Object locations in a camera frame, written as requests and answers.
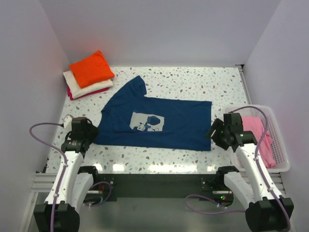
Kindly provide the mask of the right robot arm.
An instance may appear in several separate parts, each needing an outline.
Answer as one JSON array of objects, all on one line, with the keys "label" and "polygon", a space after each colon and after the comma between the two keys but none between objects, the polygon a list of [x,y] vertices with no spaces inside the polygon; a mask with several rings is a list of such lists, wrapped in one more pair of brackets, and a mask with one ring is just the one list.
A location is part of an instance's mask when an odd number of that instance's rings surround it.
[{"label": "right robot arm", "polygon": [[224,150],[231,148],[245,169],[249,182],[235,166],[218,168],[214,182],[221,190],[229,188],[241,202],[249,229],[288,232],[294,204],[276,187],[262,161],[259,142],[251,131],[243,129],[240,114],[227,113],[216,119],[206,137]]}]

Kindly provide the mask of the blue mickey t-shirt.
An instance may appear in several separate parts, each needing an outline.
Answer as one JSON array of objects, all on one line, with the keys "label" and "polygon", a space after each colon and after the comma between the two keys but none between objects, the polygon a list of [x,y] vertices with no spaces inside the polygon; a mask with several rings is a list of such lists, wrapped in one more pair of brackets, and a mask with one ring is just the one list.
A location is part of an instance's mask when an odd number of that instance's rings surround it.
[{"label": "blue mickey t-shirt", "polygon": [[101,110],[97,145],[138,146],[210,151],[210,101],[146,96],[137,76],[121,87]]}]

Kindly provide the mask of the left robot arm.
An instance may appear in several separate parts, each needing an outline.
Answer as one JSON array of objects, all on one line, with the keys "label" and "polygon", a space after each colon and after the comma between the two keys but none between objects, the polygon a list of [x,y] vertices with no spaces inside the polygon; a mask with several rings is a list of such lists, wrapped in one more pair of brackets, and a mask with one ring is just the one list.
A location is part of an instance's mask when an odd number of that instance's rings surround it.
[{"label": "left robot arm", "polygon": [[67,131],[61,148],[60,167],[44,203],[35,206],[34,218],[41,232],[76,232],[80,227],[79,210],[89,189],[100,184],[94,166],[83,166],[85,154],[99,133],[87,117],[67,115],[62,124]]}]

